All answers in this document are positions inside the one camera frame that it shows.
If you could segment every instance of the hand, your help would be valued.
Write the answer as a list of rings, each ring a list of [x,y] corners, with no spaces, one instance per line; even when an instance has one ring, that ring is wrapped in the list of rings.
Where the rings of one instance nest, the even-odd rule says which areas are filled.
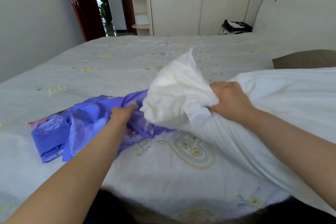
[[[111,121],[126,125],[135,107],[136,104],[135,102],[133,102],[130,106],[125,108],[121,107],[112,108]]]
[[[242,123],[247,114],[255,110],[238,82],[214,82],[210,87],[219,98],[219,103],[209,107],[209,110],[225,119]]]

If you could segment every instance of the white shelf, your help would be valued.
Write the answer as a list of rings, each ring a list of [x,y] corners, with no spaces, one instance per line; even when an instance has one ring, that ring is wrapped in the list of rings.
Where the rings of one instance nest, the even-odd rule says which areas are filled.
[[[138,24],[134,24],[132,26],[132,28],[139,28],[139,29],[149,29],[149,25],[138,25]]]

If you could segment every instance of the purple fabric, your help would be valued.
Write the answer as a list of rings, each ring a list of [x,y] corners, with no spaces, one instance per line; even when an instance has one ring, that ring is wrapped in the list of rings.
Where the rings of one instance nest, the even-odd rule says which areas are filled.
[[[63,154],[70,160],[108,123],[113,107],[127,107],[136,102],[118,154],[143,138],[154,138],[167,128],[148,123],[139,111],[147,90],[125,97],[98,96],[76,104],[64,111],[30,122],[30,130],[42,162],[49,162]]]

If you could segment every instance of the person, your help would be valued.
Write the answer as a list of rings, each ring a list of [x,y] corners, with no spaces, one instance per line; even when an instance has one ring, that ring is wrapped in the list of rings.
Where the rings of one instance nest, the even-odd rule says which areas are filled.
[[[284,164],[336,209],[336,145],[256,109],[237,82],[214,82],[209,107],[257,134]],[[116,157],[135,107],[113,108],[111,120],[77,155],[42,184],[7,224],[82,224]]]

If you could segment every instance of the white headboard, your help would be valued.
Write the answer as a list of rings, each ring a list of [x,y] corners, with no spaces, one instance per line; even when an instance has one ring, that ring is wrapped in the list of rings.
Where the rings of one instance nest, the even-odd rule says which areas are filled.
[[[289,47],[336,49],[336,0],[263,0],[253,32]]]

